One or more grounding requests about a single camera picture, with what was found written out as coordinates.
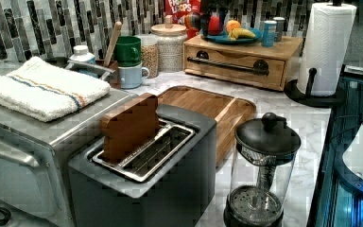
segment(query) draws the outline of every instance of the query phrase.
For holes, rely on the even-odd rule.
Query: wooden spoon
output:
[[[112,30],[112,36],[111,36],[111,39],[110,39],[109,45],[108,45],[107,54],[104,59],[104,64],[103,64],[104,67],[108,67],[108,65],[111,61],[114,47],[116,46],[117,39],[119,38],[121,28],[122,28],[121,22],[114,23],[113,30]]]

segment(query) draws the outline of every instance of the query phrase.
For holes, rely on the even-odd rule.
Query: toaster slot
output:
[[[192,129],[163,119],[160,119],[160,126],[161,129],[154,139],[132,152],[119,164],[103,160],[103,150],[96,153],[92,161],[128,179],[145,181],[195,134]]]
[[[123,168],[139,177],[147,175],[152,169],[163,162],[189,135],[188,131],[179,127],[172,127],[163,136],[155,140],[141,153],[136,155]]]

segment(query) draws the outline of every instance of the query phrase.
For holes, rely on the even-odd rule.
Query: fruit bowl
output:
[[[226,30],[223,30],[218,35],[208,35],[207,39],[208,39],[208,41],[214,42],[214,43],[217,43],[217,44],[252,44],[252,43],[254,43],[257,40],[260,40],[262,38],[262,31],[261,30],[259,30],[257,28],[253,28],[253,27],[248,27],[247,29],[255,34],[255,38],[253,38],[253,39],[251,39],[251,38],[240,38],[240,39],[237,39],[237,40],[230,40],[228,32]]]

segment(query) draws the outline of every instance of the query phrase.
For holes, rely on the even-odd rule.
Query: white towel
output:
[[[109,83],[33,57],[0,76],[0,104],[43,122],[80,110],[110,91]]]

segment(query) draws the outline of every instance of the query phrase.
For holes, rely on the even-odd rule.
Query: jar lid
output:
[[[294,154],[302,144],[285,118],[275,113],[265,113],[262,118],[242,123],[235,130],[235,138],[244,148],[276,158]]]
[[[273,17],[273,21],[284,21],[285,17]]]
[[[151,31],[156,35],[176,36],[185,34],[186,27],[182,25],[172,24],[172,16],[166,16],[164,24],[151,27]]]
[[[76,55],[85,55],[88,53],[87,45],[76,45],[73,47],[73,50],[75,51]]]
[[[269,24],[269,25],[276,25],[277,24],[277,22],[275,22],[275,21],[265,21],[264,23]]]

